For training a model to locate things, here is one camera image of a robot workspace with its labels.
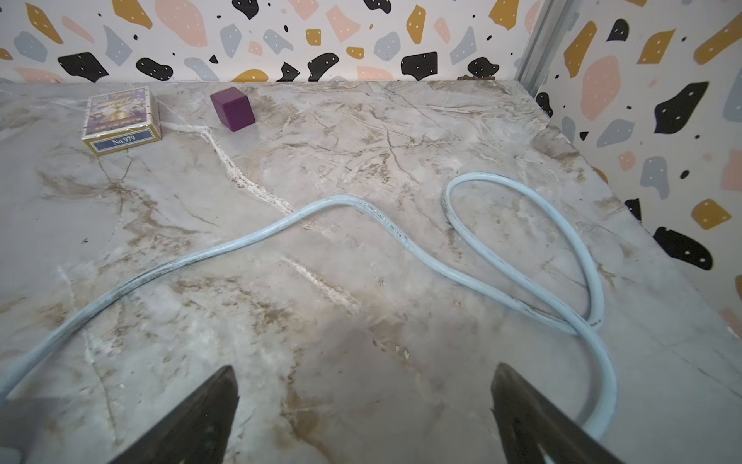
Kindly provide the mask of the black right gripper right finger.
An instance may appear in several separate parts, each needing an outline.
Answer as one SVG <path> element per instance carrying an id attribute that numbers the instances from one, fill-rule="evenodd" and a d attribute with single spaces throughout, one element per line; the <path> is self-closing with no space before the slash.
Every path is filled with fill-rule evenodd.
<path id="1" fill-rule="evenodd" d="M 507 462 L 619 462 L 507 363 L 498 364 L 491 394 Z"/>

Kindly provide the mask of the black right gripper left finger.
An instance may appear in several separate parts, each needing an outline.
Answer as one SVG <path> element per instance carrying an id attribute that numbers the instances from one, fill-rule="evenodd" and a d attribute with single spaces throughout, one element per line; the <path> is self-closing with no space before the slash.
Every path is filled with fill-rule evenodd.
<path id="1" fill-rule="evenodd" d="M 238 404 L 234 369 L 224 365 L 112 461 L 221 463 Z"/>

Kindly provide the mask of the playing card box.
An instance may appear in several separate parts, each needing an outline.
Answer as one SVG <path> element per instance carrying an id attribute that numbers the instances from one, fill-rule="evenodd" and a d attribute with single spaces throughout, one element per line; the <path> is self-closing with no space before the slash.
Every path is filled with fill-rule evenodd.
<path id="1" fill-rule="evenodd" d="M 158 104 L 148 86 L 92 96 L 82 142 L 97 156 L 162 139 Z"/>

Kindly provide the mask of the purple cube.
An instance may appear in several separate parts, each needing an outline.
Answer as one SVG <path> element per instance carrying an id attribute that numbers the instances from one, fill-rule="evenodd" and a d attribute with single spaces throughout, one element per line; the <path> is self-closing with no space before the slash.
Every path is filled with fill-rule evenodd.
<path id="1" fill-rule="evenodd" d="M 239 131 L 256 122 L 248 96 L 236 87 L 229 87 L 210 96 L 220 122 L 230 131 Z"/>

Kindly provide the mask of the aluminium corner post right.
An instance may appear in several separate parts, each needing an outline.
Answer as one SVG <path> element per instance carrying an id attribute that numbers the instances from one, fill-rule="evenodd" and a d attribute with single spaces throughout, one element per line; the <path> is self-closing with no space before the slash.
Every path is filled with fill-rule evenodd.
<path id="1" fill-rule="evenodd" d="M 543 2 L 515 77 L 532 97 L 539 92 L 568 31 L 568 24 L 579 13 L 581 5 L 580 0 Z"/>

